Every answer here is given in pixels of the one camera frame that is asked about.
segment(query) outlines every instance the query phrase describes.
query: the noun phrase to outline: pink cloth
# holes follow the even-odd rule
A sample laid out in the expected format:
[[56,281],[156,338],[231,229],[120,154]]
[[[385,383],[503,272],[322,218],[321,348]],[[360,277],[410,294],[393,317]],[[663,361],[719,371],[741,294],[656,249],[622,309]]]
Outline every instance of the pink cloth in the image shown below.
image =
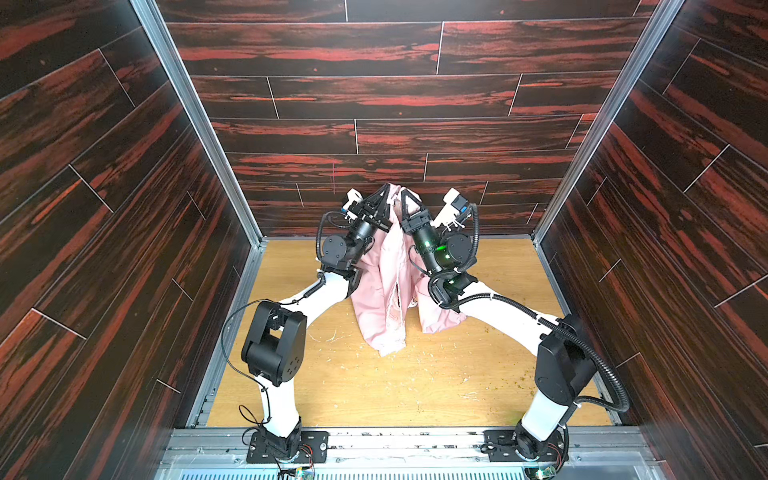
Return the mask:
[[[381,356],[397,352],[406,346],[406,310],[419,306],[419,320],[424,333],[437,333],[457,326],[467,316],[453,310],[443,310],[427,292],[429,278],[408,260],[413,239],[400,227],[400,192],[404,187],[389,188],[388,233],[376,231],[371,250],[362,256],[357,266],[363,270],[360,285],[352,294],[363,338]],[[424,267],[421,257],[411,252],[413,260]]]

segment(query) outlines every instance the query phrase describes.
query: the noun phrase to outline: dark wood panel wall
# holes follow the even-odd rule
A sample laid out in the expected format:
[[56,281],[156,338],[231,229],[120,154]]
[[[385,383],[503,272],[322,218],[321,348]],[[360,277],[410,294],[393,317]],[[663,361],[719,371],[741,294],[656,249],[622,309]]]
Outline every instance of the dark wood panel wall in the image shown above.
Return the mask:
[[542,244],[678,480],[768,478],[766,31],[688,0]]
[[250,246],[127,0],[9,3],[0,71],[0,477],[151,478]]
[[476,194],[485,233],[531,233],[655,6],[157,3],[269,235],[387,181],[430,207]]

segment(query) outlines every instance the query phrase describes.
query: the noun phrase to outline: metal grate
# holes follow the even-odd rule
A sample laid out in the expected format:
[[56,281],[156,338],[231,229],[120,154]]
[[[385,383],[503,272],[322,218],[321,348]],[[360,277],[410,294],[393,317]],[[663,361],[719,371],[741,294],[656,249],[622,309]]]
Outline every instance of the metal grate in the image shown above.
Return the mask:
[[[525,480],[521,469],[509,468],[507,472],[472,471],[445,473],[318,473],[316,480]],[[277,480],[275,473],[191,472],[182,474],[180,480]]]

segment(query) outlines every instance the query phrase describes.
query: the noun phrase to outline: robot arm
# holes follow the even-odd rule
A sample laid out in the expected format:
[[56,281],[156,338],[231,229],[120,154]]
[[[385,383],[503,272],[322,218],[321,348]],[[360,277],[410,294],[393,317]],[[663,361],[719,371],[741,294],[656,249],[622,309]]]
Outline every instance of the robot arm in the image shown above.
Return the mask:
[[[534,400],[515,427],[515,437],[506,445],[526,461],[538,460],[548,445],[564,445],[565,425],[581,402],[597,403],[608,409],[626,412],[627,393],[612,368],[592,349],[581,321],[572,315],[565,319],[531,310],[495,292],[467,273],[476,263],[479,242],[477,207],[455,189],[443,198],[445,206],[432,220],[429,210],[410,192],[402,195],[402,228],[412,235],[430,276],[429,295],[444,309],[466,313],[501,330],[537,356]],[[470,238],[458,229],[472,217]],[[578,396],[598,367],[618,395],[619,403]]]
[[[355,190],[347,194],[341,214],[349,221],[346,235],[331,235],[320,245],[323,215],[316,238],[322,264],[318,281],[282,302],[259,303],[243,344],[241,359],[260,378],[264,423],[252,442],[265,446],[268,458],[292,458],[299,449],[301,418],[296,410],[293,377],[301,367],[306,329],[331,306],[355,291],[362,271],[357,262],[373,243],[377,230],[389,231],[389,185],[363,199]],[[274,336],[272,331],[281,331]]]

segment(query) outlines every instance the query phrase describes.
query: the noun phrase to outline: light wood floor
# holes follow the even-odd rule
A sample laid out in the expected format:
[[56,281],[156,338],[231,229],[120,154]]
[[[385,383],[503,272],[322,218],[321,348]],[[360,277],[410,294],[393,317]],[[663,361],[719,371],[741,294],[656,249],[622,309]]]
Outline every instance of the light wood floor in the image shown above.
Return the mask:
[[[281,300],[316,279],[311,240],[267,244],[251,299]],[[562,316],[530,240],[484,239],[470,273],[533,309]],[[246,311],[230,355],[240,360],[253,318]],[[296,406],[305,426],[484,426],[515,425],[535,393],[536,359],[498,330],[474,318],[434,335],[421,333],[416,308],[406,318],[403,350],[380,357],[362,339],[350,300],[336,304],[309,329],[306,355],[296,375]],[[596,396],[593,385],[586,393]],[[224,373],[209,426],[247,426],[244,404],[260,418],[255,385],[231,369]],[[610,425],[590,404],[570,425]]]

